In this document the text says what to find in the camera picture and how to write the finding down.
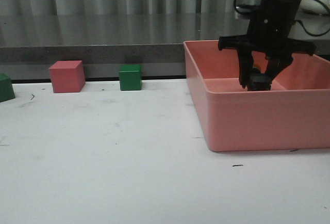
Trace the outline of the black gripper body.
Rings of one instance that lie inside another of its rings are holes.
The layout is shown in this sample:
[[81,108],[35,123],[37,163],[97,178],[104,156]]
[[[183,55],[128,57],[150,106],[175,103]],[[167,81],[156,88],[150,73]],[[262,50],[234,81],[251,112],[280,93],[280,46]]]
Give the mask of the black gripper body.
[[288,37],[297,10],[295,5],[261,5],[253,11],[245,35],[220,37],[218,48],[258,51],[268,56],[313,55],[316,46],[312,42]]

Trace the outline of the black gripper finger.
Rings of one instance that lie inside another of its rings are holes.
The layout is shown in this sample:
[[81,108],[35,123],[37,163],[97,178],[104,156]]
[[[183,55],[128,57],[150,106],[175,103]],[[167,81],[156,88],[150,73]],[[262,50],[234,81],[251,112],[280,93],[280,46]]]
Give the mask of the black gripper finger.
[[253,68],[254,59],[252,51],[241,50],[237,51],[239,61],[239,83],[242,88],[245,88],[250,81],[251,70]]
[[265,71],[265,82],[271,83],[285,68],[293,62],[291,55],[266,55],[268,61]]

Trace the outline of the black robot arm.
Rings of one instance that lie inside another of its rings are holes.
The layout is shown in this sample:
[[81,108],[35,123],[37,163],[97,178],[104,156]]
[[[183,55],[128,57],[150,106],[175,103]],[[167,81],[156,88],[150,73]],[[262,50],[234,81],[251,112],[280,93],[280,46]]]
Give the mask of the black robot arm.
[[218,48],[235,49],[239,83],[249,91],[270,90],[272,81],[293,62],[292,55],[313,55],[316,46],[290,39],[289,33],[301,0],[261,0],[252,10],[247,33],[220,37]]

